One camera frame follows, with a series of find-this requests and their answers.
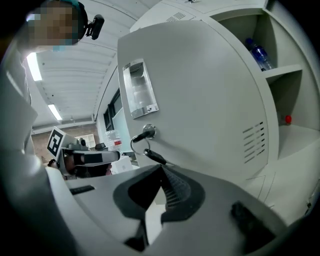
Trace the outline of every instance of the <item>key ring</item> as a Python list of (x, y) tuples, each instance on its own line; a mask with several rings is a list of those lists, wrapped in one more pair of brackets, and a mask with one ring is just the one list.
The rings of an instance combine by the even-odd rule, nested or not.
[[(134, 136), (134, 137), (131, 139), (131, 141), (130, 141), (130, 147), (131, 147), (132, 151), (133, 151), (135, 154), (137, 154), (137, 155), (139, 155), (139, 156), (145, 156), (146, 154), (144, 153), (144, 152), (145, 152), (144, 150), (143, 150), (143, 153), (138, 153), (137, 151), (135, 151), (135, 149), (134, 149), (134, 147), (133, 147), (133, 145), (132, 145), (134, 139), (136, 139), (138, 136), (139, 136), (139, 135)], [(144, 140), (146, 141), (146, 143), (148, 143), (148, 149), (150, 150), (149, 140), (146, 139), (146, 138), (144, 138)]]

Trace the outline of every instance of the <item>air vent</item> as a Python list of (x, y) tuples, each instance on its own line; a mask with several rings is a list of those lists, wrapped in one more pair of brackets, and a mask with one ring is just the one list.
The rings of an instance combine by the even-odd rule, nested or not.
[(176, 13), (175, 15), (171, 16), (170, 18), (168, 18), (166, 21), (167, 22), (176, 22), (178, 20), (181, 20), (182, 18), (186, 17), (186, 15), (184, 15), (181, 12)]
[(266, 138), (264, 122), (245, 129), (243, 132), (244, 163), (248, 163), (255, 157), (266, 151)]

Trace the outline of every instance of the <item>plastic bottle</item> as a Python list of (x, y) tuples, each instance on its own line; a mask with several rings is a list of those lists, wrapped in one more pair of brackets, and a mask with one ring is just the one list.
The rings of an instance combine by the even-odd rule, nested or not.
[(289, 126), (289, 125), (291, 125), (291, 122), (292, 122), (291, 115), (284, 115), (284, 114), (281, 114), (279, 112), (277, 112), (276, 115), (278, 117), (279, 126)]
[(104, 135), (106, 138), (105, 146), (108, 151), (119, 151), (120, 155), (122, 155), (122, 141), (119, 132), (117, 130), (109, 130)]
[(271, 70), (273, 68), (269, 61), (268, 54), (261, 45), (257, 45), (251, 38), (245, 40), (248, 50), (260, 66), (262, 71)]

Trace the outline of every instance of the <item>white corrugated ceiling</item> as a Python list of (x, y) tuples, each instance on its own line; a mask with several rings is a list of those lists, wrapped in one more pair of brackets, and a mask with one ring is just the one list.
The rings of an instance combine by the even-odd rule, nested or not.
[(48, 118), (47, 104), (55, 104), (64, 122), (90, 118), (99, 95), (104, 93), (103, 81), (117, 53), (118, 39), (130, 32), (132, 25), (160, 0), (80, 0), (90, 21), (101, 14), (104, 25), (97, 40), (84, 37), (77, 45), (64, 51), (37, 54), (42, 81), (36, 82), (43, 99), (31, 91), (32, 106), (38, 112), (33, 128), (55, 125)]

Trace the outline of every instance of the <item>open cabinet compartment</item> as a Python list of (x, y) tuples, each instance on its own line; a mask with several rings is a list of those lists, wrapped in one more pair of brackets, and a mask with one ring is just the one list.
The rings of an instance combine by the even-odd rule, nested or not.
[(294, 38), (267, 10), (260, 15), (235, 16), (218, 22), (243, 45), (247, 38), (261, 45), (274, 67), (261, 72), (269, 84), (276, 111), (292, 116), (291, 125), (279, 126), (278, 158), (290, 156), (318, 140), (319, 87)]

